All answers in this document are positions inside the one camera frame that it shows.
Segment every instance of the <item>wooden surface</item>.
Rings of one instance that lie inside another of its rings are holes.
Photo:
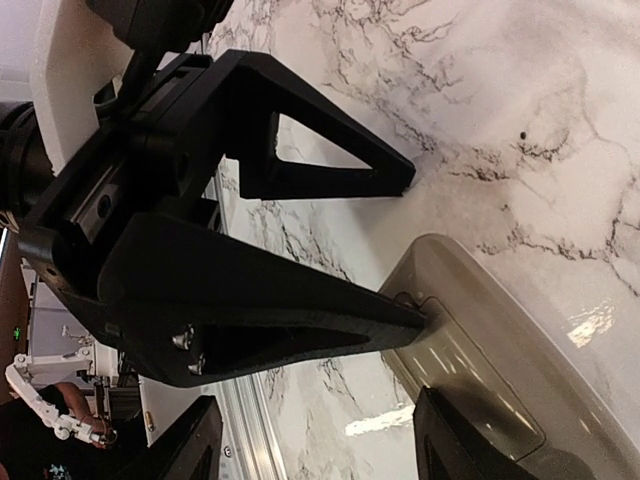
[[[19,352],[27,350],[29,297],[22,279],[20,255],[15,236],[9,235],[0,257],[0,404],[11,400],[4,369]],[[13,338],[15,327],[22,329],[20,341]]]

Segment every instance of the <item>screw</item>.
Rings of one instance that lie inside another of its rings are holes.
[[[173,340],[173,344],[176,348],[180,350],[189,350],[191,348],[191,343],[193,342],[193,335],[195,333],[195,329],[193,325],[189,325],[184,333],[179,335],[174,335],[171,340]]]
[[[192,375],[202,375],[204,364],[205,364],[204,353],[201,353],[200,356],[198,357],[198,362],[189,365],[188,367],[189,372],[191,372]]]

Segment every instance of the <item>white robotic arm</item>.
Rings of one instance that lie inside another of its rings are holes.
[[[93,433],[92,426],[83,423],[82,419],[70,415],[61,415],[59,410],[46,402],[31,385],[32,378],[39,373],[73,372],[93,369],[92,347],[84,346],[77,352],[67,355],[53,355],[46,357],[30,357],[16,355],[13,363],[5,371],[5,376],[11,388],[25,401],[25,403],[42,419],[49,428],[53,428],[56,436],[61,440],[76,437],[86,443],[104,443],[102,435]]]

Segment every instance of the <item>black shirt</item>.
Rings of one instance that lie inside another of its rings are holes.
[[[40,396],[68,414],[60,391],[50,385]],[[10,480],[94,480],[116,473],[130,458],[75,438],[58,439],[22,400],[0,405],[0,463]]]

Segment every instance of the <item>marble countertop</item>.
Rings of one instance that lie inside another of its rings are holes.
[[[640,446],[640,6],[628,0],[237,0],[211,48],[271,52],[410,158],[401,199],[249,202],[231,234],[378,289],[411,241],[460,241]],[[287,160],[348,166],[282,122]],[[415,478],[379,354],[262,374],[289,478]]]

